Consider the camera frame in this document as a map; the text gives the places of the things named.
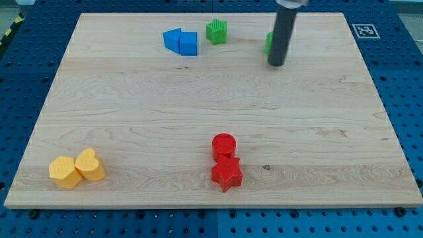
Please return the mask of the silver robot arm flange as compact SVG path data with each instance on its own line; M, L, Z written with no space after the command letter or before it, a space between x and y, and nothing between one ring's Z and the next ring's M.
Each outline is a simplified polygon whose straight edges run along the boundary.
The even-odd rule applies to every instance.
M297 9L302 6L307 6L309 0L275 0L275 2L287 9Z

